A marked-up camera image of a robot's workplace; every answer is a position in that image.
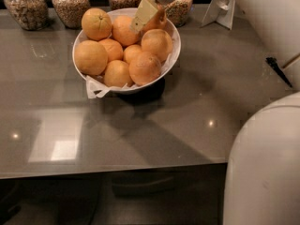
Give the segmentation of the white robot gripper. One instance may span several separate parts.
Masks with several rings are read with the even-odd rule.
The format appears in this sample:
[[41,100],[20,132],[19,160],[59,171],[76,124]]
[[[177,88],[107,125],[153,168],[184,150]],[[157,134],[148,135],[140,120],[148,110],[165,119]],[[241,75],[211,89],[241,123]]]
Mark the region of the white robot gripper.
[[139,33],[158,13],[158,4],[169,4],[174,0],[141,0],[138,9],[131,22],[130,28]]

